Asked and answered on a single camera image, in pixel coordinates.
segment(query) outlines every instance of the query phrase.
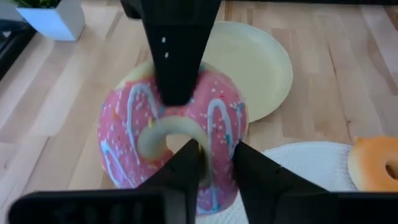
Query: wooden table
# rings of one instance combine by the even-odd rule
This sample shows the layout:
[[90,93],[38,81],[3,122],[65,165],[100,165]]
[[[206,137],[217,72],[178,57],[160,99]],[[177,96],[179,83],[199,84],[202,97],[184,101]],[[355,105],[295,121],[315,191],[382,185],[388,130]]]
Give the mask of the wooden table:
[[[83,7],[78,42],[36,35],[0,83],[1,218],[33,190],[112,186],[96,138],[101,105],[150,52],[142,24],[120,6]],[[267,31],[293,64],[286,101],[249,126],[252,147],[398,136],[397,8],[223,2],[217,20]]]

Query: donut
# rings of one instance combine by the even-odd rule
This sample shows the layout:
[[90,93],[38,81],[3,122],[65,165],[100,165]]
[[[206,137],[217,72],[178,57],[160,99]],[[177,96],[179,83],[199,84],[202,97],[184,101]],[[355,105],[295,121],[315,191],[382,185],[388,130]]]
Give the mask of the donut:
[[248,130],[247,108],[232,80],[201,64],[197,87],[184,106],[160,100],[154,65],[136,67],[106,97],[98,124],[105,172],[115,186],[131,189],[155,174],[172,156],[165,138],[185,134],[198,141],[208,159],[208,181],[198,189],[197,215],[228,208],[238,186],[232,156]]
[[356,138],[348,154],[348,172],[365,192],[398,192],[398,139]]

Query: plant pot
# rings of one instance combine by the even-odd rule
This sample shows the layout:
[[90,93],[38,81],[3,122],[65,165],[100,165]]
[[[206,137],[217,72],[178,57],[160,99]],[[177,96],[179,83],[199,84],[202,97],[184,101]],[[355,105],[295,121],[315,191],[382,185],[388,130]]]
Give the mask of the plant pot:
[[53,40],[76,41],[86,25],[79,0],[62,0],[55,9],[17,7],[17,11],[37,32]]

